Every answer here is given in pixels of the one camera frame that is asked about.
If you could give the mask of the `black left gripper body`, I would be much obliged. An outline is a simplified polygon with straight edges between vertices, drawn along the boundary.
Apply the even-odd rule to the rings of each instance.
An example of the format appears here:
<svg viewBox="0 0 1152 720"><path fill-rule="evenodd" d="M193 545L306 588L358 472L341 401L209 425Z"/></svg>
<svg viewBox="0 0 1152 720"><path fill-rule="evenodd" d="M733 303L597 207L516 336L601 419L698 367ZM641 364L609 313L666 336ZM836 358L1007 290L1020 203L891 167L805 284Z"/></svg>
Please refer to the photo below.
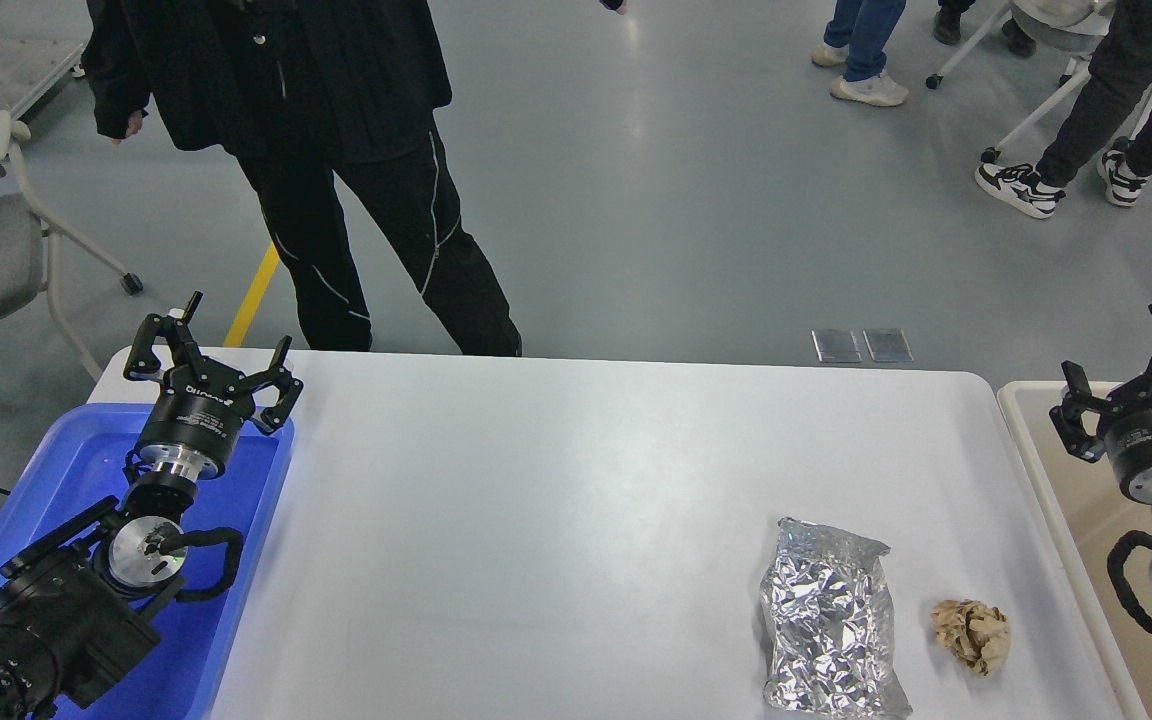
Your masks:
<svg viewBox="0 0 1152 720"><path fill-rule="evenodd" d="M250 392L227 395L241 376L223 363L205 363L200 370L179 365L165 372L134 456L147 465L184 458L194 465L192 480L223 475L244 420L255 410Z"/></svg>

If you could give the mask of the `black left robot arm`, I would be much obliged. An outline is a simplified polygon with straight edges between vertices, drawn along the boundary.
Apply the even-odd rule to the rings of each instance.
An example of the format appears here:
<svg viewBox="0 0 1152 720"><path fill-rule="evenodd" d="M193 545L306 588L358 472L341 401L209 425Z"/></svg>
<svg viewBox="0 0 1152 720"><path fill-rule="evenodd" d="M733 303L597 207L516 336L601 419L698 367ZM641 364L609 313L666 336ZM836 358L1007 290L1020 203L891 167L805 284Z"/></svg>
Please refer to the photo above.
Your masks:
<svg viewBox="0 0 1152 720"><path fill-rule="evenodd" d="M50 719L60 697L82 708L108 694L161 642L152 620L170 602L207 602L238 578L247 533L185 530L200 483L221 477L247 425L285 429L303 384L280 338L260 372L200 351L182 314L147 314L128 381L159 387L126 456L128 488L104 497L1 564L0 719Z"/></svg>

